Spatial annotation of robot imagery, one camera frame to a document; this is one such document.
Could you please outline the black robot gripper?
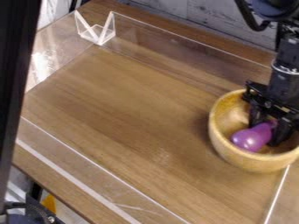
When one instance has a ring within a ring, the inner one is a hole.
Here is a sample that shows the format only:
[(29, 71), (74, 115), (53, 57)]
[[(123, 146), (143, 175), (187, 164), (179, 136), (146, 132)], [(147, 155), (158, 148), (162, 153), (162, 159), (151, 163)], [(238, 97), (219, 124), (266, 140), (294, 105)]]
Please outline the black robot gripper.
[(274, 60), (267, 85), (247, 81), (242, 98), (250, 103), (249, 127), (263, 123), (269, 116), (270, 146), (278, 146), (298, 131), (299, 126), (299, 64)]

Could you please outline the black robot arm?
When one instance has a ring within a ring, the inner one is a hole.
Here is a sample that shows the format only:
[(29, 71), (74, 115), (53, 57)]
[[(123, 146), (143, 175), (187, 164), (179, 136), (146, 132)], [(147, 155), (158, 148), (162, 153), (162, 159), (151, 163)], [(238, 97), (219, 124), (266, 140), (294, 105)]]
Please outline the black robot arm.
[(299, 131), (299, 0), (234, 0), (247, 26), (262, 32), (277, 23), (275, 52), (269, 84), (251, 80), (243, 100), (250, 103), (249, 126), (277, 119), (273, 139), (278, 146)]

